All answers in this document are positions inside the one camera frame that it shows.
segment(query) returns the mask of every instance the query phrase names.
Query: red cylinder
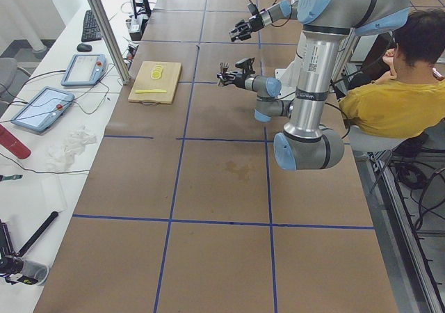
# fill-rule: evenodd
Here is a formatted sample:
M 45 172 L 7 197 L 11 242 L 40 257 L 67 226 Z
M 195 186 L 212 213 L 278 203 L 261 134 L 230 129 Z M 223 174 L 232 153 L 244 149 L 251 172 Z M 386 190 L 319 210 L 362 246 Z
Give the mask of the red cylinder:
M 19 159 L 26 159 L 31 155 L 31 151 L 14 137 L 5 127 L 0 125 L 0 145 L 4 146 L 9 152 L 13 153 Z

